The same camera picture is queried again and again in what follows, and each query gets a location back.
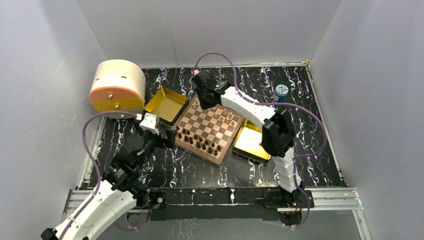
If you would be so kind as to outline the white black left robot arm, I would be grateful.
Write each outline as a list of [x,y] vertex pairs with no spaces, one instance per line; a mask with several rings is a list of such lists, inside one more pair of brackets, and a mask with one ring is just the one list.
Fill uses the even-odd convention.
[[98,186],[61,224],[46,228],[43,240],[95,240],[130,209],[149,205],[149,188],[140,182],[139,171],[155,149],[173,149],[177,130],[162,125],[158,133],[137,128],[113,157]]

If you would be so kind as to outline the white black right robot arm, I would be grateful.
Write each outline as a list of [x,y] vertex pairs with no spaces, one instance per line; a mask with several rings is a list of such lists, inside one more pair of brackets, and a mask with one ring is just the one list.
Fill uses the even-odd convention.
[[206,70],[194,70],[192,78],[199,104],[203,110],[216,105],[236,111],[251,121],[261,132],[261,146],[271,156],[282,192],[282,202],[295,207],[302,199],[298,190],[302,182],[294,161],[294,138],[296,136],[291,116],[261,104],[236,89],[228,80],[217,80]]

